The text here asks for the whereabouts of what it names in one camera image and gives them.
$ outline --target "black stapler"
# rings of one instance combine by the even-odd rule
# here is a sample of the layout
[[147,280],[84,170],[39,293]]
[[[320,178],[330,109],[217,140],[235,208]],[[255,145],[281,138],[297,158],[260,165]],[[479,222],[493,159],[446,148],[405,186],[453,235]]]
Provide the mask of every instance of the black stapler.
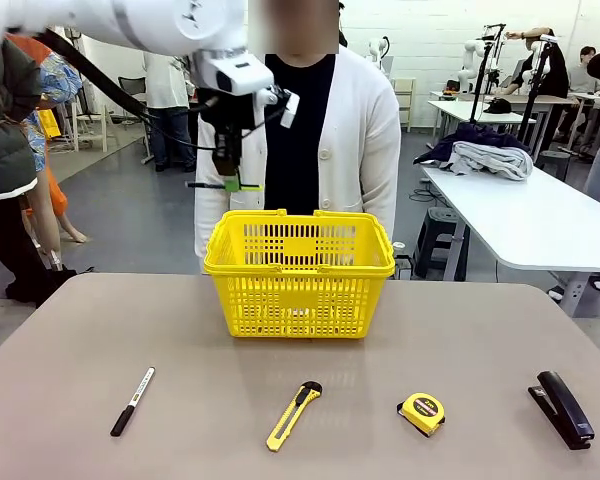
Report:
[[529,393],[551,421],[571,450],[591,447],[595,436],[582,408],[556,372],[538,375],[539,387],[529,387]]

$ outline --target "black marker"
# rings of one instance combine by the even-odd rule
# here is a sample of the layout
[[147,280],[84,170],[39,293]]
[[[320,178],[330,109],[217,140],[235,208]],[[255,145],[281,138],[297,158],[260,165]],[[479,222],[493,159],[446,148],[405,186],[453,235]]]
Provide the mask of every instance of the black marker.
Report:
[[119,437],[120,435],[122,435],[124,427],[127,425],[127,422],[131,418],[131,415],[133,415],[133,411],[136,409],[136,406],[138,405],[138,402],[140,401],[144,390],[147,388],[147,385],[149,385],[149,380],[151,380],[151,377],[153,377],[155,371],[156,369],[153,367],[150,367],[149,370],[147,370],[147,374],[142,379],[142,382],[140,383],[138,390],[136,390],[136,393],[133,395],[133,398],[131,398],[129,405],[127,405],[127,408],[125,408],[124,411],[120,414],[118,421],[113,426],[113,430],[111,430],[112,437]]

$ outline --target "plastic shopping basket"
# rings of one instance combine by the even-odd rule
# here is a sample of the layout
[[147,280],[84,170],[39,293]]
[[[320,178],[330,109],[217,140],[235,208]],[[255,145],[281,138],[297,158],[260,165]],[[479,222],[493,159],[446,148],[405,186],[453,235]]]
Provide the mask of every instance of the plastic shopping basket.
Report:
[[205,270],[235,337],[363,338],[395,262],[373,215],[234,211]]

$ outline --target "black stool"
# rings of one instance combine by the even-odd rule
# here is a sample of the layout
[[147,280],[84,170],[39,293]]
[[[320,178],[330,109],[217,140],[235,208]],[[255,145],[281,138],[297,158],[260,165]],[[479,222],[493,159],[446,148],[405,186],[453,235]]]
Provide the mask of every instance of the black stool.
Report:
[[[453,235],[458,223],[458,215],[451,208],[431,207],[424,217],[424,223],[418,237],[418,246],[413,254],[416,262],[414,273],[421,278],[427,278],[427,272],[430,268],[444,270],[447,266],[447,259],[433,258],[433,250],[442,248],[449,250],[451,242],[438,241],[440,235]],[[467,259],[469,257],[469,236],[471,230],[466,227],[464,230],[464,243],[460,250],[458,259],[458,268],[456,269],[456,282],[464,282],[467,278]]]
[[565,152],[554,152],[553,150],[546,150],[538,156],[536,161],[536,168],[544,170],[546,165],[555,165],[556,167],[556,178],[567,181],[567,173],[569,173],[569,160],[571,155]]

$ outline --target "folded clothes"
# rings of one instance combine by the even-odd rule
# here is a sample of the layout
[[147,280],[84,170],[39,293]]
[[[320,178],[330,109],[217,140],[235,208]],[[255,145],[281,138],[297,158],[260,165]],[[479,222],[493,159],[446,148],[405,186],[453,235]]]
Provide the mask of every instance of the folded clothes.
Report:
[[450,169],[457,175],[474,170],[487,169],[491,173],[522,181],[533,171],[533,160],[521,148],[491,147],[469,142],[456,142],[448,162],[440,164],[441,169]]
[[474,125],[471,123],[461,123],[458,130],[451,135],[446,136],[435,146],[433,150],[420,155],[413,163],[418,164],[427,160],[440,160],[446,162],[451,157],[453,144],[456,142],[471,142],[478,145],[490,145],[492,147],[511,147],[519,148],[529,152],[529,148],[518,141],[516,137],[508,133],[498,133],[493,128],[485,125]]

